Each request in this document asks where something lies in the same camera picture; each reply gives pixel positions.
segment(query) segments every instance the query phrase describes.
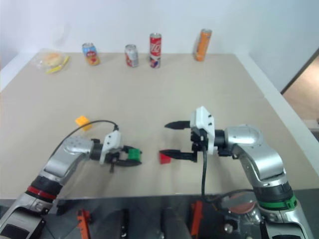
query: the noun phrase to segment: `orange block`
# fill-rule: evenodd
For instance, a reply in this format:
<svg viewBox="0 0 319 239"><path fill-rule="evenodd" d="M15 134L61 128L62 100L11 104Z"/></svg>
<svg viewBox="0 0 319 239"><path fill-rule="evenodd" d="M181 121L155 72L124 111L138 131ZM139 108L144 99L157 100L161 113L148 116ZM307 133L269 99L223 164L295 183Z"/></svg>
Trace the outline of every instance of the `orange block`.
<svg viewBox="0 0 319 239"><path fill-rule="evenodd" d="M89 121L89 119L86 118L85 116L80 116L79 118L77 118L77 119L75 120L75 122L76 122L79 126L82 126L82 125L85 125L86 123L89 123L90 121ZM89 130L90 128L92 128L92 125L91 125L91 124L89 124L89 125L83 127L82 129L83 129L84 131L87 131L87 130Z"/></svg>

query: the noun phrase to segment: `beige table surface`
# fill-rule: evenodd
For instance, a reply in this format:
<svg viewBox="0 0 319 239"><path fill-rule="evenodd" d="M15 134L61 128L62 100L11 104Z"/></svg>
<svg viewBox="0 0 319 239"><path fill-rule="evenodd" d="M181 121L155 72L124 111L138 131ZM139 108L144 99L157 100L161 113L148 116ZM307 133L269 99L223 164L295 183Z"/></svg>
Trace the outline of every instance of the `beige table surface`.
<svg viewBox="0 0 319 239"><path fill-rule="evenodd" d="M101 54L102 63L94 67L81 53L70 56L65 69L51 75L28 64L1 92L0 198L15 198L26 190L80 115L117 122L124 144L143 151L143 164L116 167L110 174L109 165L86 162L61 198L199 194L200 154L198 163L160 165L158 159L161 149L190 151L189 130L163 126L189 120L199 106L213 114L216 128L259 127L283 158L293 188L318 187L319 177L234 55L208 55L199 63L191 55L168 54L159 69L149 66L145 54L140 54L138 68L127 67L123 54ZM79 134L102 139L110 130L111 125L101 123ZM209 157L208 193L247 187L238 160Z"/></svg>

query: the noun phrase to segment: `white red can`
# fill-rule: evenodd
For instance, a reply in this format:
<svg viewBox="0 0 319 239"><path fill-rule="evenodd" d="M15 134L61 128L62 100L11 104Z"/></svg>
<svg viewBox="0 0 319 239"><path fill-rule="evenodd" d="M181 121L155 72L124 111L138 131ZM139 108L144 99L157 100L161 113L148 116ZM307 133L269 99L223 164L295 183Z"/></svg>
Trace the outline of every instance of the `white red can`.
<svg viewBox="0 0 319 239"><path fill-rule="evenodd" d="M151 67L160 67L160 50L161 50L161 35L152 33L150 35L150 62Z"/></svg>
<svg viewBox="0 0 319 239"><path fill-rule="evenodd" d="M125 46L126 64L130 67L137 67L139 65L138 50L136 45L129 44Z"/></svg>

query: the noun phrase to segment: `black cable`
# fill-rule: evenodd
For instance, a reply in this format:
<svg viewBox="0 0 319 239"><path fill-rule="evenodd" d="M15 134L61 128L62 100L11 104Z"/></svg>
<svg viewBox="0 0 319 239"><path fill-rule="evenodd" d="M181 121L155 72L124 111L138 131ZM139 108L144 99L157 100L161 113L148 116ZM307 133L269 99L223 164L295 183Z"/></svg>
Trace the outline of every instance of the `black cable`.
<svg viewBox="0 0 319 239"><path fill-rule="evenodd" d="M76 128L75 130L73 130L72 132L70 132L67 136L64 137L64 139L58 144L58 146L54 149L53 153L51 154L50 157L52 157L55 152L58 150L58 148L62 145L62 143L64 142L64 140L66 140L68 137L70 137L72 134L74 134L76 131L78 131L79 129L87 126L87 125L90 125L90 124L93 124L93 123L99 123L99 122L106 122L106 123L112 123L114 125L114 129L113 130L118 130L119 129L119 126L114 123L113 121L110 121L110 120L105 120L105 119L100 119L100 120L95 120L95 121L92 121L92 122L89 122L89 123L86 123L78 128Z"/></svg>
<svg viewBox="0 0 319 239"><path fill-rule="evenodd" d="M218 196L215 196L213 199L208 199L205 195L205 182L206 182L206 170L207 170L207 151L206 147L202 147L203 150L203 173L202 173L202 178L201 178L201 197L206 203L217 203L219 200L225 198L225 197L230 197L236 193L242 193L242 192L254 192L252 189L238 189L234 191L230 191L228 193L224 193Z"/></svg>

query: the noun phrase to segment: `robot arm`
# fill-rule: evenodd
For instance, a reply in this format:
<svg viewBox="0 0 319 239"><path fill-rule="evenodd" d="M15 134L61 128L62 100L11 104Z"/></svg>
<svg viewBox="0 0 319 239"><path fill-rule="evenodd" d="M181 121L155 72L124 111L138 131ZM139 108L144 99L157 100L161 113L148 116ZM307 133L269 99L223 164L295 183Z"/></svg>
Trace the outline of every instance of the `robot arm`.
<svg viewBox="0 0 319 239"><path fill-rule="evenodd" d="M280 239L290 235L295 236L291 237L294 239L314 239L301 205L288 183L281 157L265 143L258 129L242 125L215 130L213 117L204 107L196 109L190 121L172 122L166 127L191 128L194 151L193 154L171 149L161 151L169 157L182 159L189 154L192 157L187 159L196 162L197 152L209 149L213 142L219 156L240 160L264 218L261 230L265 238Z"/></svg>
<svg viewBox="0 0 319 239"><path fill-rule="evenodd" d="M78 136L66 138L28 189L0 219L0 238L2 236L11 239L37 238L45 225L41 215L49 212L53 201L79 162L91 158L103 164L105 158L119 154L122 149L121 134L118 130L106 135L103 144ZM140 162L136 164L129 162L124 166L138 164Z"/></svg>

